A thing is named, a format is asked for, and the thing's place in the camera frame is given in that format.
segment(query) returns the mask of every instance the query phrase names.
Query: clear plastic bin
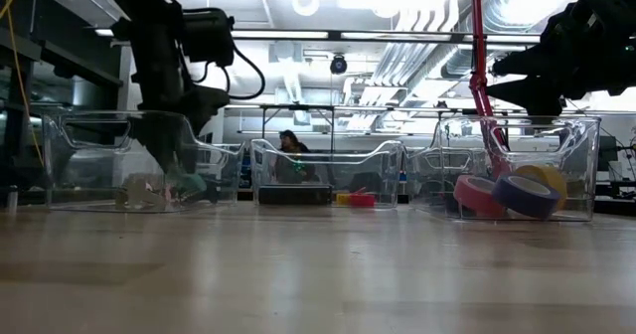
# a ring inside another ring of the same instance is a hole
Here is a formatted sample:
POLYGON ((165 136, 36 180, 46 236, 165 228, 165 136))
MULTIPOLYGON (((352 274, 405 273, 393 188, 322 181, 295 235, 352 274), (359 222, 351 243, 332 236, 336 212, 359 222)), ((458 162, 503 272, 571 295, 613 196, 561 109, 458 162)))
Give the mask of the clear plastic bin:
POLYGON ((257 204, 393 208, 398 202, 398 141, 368 154, 290 154, 262 139, 250 150, 257 204))
POLYGON ((200 142, 180 114, 74 112, 44 116, 43 128, 51 209, 178 212, 237 200, 244 145, 200 142))
POLYGON ((462 220, 590 221, 599 122, 595 117, 442 120, 430 147, 409 152, 410 203, 462 220))

